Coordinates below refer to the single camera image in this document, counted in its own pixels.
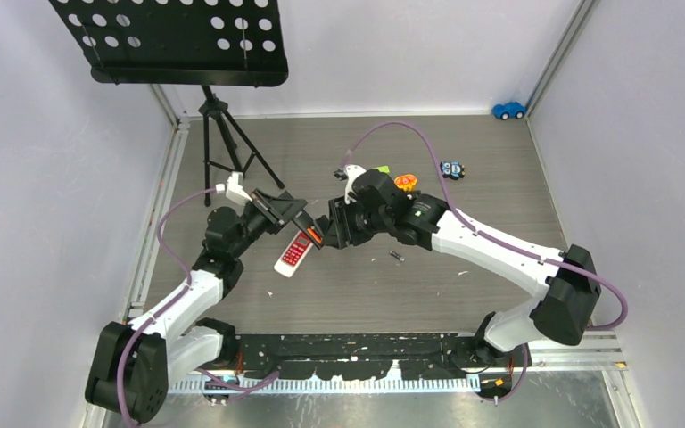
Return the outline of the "red and white remote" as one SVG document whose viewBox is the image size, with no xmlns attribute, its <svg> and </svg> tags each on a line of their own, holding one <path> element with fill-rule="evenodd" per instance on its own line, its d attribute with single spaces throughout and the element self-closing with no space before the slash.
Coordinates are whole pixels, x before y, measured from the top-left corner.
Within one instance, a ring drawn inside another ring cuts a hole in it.
<svg viewBox="0 0 685 428">
<path fill-rule="evenodd" d="M 281 276 L 292 277 L 314 248 L 313 239 L 304 232 L 298 232 L 276 261 L 274 270 Z"/>
</svg>

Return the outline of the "black remote control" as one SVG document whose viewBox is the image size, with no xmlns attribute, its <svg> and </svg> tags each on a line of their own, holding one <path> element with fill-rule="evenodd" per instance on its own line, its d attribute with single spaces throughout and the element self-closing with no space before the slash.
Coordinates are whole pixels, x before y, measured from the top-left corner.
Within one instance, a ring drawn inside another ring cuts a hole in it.
<svg viewBox="0 0 685 428">
<path fill-rule="evenodd" d="M 308 236 L 315 248 L 321 249 L 325 245 L 326 233 L 330 225 L 328 216 L 313 218 L 307 211 L 302 210 L 295 215 L 293 223 Z"/>
</svg>

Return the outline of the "orange battery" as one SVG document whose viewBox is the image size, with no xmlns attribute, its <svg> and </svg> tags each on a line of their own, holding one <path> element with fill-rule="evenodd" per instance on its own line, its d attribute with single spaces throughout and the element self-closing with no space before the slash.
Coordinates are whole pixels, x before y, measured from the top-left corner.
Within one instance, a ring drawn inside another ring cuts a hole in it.
<svg viewBox="0 0 685 428">
<path fill-rule="evenodd" d="M 322 243 L 322 238 L 313 227 L 309 227 L 307 233 L 316 243 Z"/>
</svg>

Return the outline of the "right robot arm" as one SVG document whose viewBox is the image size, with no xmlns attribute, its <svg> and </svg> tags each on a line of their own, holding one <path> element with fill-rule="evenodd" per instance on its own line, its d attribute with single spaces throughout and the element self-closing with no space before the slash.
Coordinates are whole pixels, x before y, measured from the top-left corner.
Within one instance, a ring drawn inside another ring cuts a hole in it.
<svg viewBox="0 0 685 428">
<path fill-rule="evenodd" d="M 601 295 L 591 253 L 539 246 L 486 226 L 438 197 L 407 192 L 377 169 L 347 165 L 335 171 L 345 183 L 329 202 L 323 244 L 343 249 L 387 234 L 399 243 L 469 261 L 525 290 L 530 299 L 491 312 L 476 332 L 476 359 L 496 366 L 516 347 L 541 339 L 576 346 Z"/>
</svg>

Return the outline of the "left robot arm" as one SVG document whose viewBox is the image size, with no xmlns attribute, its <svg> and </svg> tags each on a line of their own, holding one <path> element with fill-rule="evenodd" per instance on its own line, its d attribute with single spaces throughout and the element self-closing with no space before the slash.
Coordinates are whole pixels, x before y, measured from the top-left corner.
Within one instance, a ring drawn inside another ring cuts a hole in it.
<svg viewBox="0 0 685 428">
<path fill-rule="evenodd" d="M 226 369 L 236 362 L 234 327 L 203 313 L 235 288 L 245 251 L 262 235 L 275 235 L 298 220 L 308 204 L 288 192 L 247 193 L 235 184 L 217 184 L 201 194 L 225 195 L 230 203 L 207 217 L 195 262 L 169 253 L 184 272 L 182 283 L 142 315 L 110 322 L 97 340 L 85 399 L 118 414 L 128 427 L 153 420 L 170 385 L 195 369 L 207 363 Z"/>
</svg>

